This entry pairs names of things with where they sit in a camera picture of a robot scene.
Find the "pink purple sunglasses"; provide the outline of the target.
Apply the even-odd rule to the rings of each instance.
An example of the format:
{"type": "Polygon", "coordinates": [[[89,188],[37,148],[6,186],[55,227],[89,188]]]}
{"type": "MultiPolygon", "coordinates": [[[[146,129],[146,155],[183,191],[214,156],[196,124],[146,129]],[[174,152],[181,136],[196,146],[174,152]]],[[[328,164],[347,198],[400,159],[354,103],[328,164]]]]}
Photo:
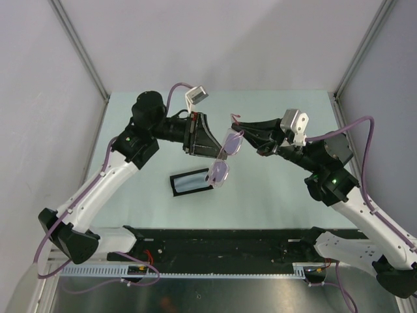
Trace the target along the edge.
{"type": "Polygon", "coordinates": [[[212,163],[205,176],[205,181],[213,188],[221,187],[229,175],[228,157],[236,155],[243,141],[244,131],[236,131],[229,128],[223,139],[220,152],[212,163]]]}

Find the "light blue cleaning cloth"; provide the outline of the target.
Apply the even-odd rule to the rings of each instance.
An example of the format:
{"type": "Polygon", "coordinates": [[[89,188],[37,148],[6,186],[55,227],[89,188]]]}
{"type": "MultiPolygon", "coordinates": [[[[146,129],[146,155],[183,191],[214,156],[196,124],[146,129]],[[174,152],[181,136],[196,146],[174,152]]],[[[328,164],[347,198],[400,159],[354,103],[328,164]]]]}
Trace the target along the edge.
{"type": "Polygon", "coordinates": [[[209,187],[209,184],[206,181],[206,173],[196,173],[178,177],[173,180],[173,184],[175,191],[178,193],[209,187]]]}

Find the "black glasses case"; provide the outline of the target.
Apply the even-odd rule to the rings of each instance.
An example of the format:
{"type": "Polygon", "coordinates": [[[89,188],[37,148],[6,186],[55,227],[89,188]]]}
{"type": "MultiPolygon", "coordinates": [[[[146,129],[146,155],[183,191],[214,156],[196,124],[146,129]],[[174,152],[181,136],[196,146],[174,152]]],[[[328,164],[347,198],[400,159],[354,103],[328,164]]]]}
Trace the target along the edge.
{"type": "Polygon", "coordinates": [[[185,196],[197,192],[213,190],[214,187],[206,180],[208,171],[208,168],[203,168],[200,170],[171,175],[169,177],[169,182],[173,196],[185,196]]]}

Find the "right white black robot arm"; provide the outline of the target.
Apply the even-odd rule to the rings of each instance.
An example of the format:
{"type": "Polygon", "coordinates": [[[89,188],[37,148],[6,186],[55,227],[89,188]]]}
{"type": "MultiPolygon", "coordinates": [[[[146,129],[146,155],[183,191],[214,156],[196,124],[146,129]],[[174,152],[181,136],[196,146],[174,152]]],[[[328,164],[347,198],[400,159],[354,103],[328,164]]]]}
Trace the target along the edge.
{"type": "Polygon", "coordinates": [[[310,172],[304,180],[310,196],[350,220],[370,241],[361,244],[314,228],[315,236],[300,245],[305,260],[342,261],[370,274],[396,297],[415,297],[416,237],[370,198],[364,177],[345,169],[353,157],[346,131],[353,126],[308,137],[307,123],[306,114],[254,123],[233,118],[231,128],[259,155],[278,155],[310,172]]]}

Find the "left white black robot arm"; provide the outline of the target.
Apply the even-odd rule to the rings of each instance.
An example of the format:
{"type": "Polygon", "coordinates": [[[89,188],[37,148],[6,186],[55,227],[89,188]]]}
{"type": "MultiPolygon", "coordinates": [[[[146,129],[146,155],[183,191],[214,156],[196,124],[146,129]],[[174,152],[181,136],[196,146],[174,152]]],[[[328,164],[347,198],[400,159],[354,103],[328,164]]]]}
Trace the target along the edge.
{"type": "Polygon", "coordinates": [[[194,106],[207,98],[203,87],[185,94],[185,118],[168,116],[168,105],[157,91],[145,91],[132,106],[126,128],[110,140],[101,168],[56,210],[43,209],[38,219],[49,239],[68,259],[81,264],[96,253],[122,252],[140,259],[144,245],[125,227],[91,230],[91,222],[115,191],[141,170],[158,151],[160,140],[177,142],[191,156],[216,158],[221,144],[212,135],[207,116],[194,106]]]}

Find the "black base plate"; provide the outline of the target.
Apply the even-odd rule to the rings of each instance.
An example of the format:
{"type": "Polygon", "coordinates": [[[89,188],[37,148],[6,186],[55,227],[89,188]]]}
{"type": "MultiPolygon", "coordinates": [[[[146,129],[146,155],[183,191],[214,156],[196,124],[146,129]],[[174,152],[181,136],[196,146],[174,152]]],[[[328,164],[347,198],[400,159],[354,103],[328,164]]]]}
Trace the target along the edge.
{"type": "Polygon", "coordinates": [[[175,256],[263,258],[271,262],[322,261],[313,244],[318,236],[328,231],[342,239],[359,240],[367,237],[354,229],[264,229],[264,230],[191,230],[139,229],[127,226],[136,243],[127,252],[139,257],[149,253],[156,263],[172,260],[175,256]]]}

